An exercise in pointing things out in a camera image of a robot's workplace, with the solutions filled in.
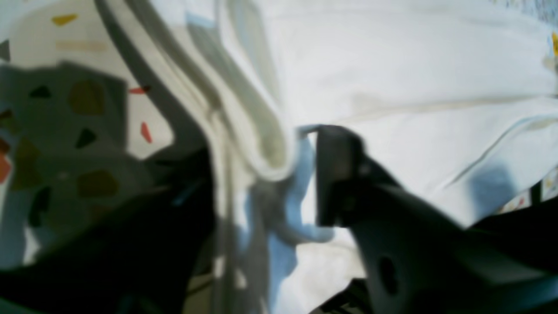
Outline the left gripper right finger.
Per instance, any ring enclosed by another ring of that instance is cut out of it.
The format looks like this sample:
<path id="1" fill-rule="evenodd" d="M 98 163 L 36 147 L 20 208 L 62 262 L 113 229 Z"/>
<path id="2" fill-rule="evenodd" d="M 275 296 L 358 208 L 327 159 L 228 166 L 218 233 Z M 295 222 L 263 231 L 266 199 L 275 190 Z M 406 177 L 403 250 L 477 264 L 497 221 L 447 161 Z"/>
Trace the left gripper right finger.
<path id="1" fill-rule="evenodd" d="M 347 128 L 316 139 L 317 224 L 349 229 L 375 314 L 555 314 L 557 199 L 452 222 L 404 190 Z"/>

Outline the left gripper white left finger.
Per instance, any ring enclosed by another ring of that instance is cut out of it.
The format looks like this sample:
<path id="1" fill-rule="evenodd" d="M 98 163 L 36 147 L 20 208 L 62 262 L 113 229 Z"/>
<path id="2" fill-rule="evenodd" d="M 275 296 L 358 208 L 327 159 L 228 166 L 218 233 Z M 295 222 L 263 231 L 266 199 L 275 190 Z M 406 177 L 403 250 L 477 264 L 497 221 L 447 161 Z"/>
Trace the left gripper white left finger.
<path id="1" fill-rule="evenodd" d="M 42 314 L 180 314 L 215 227 L 211 155 L 176 161 L 142 193 L 31 266 L 1 272 L 1 298 Z"/>

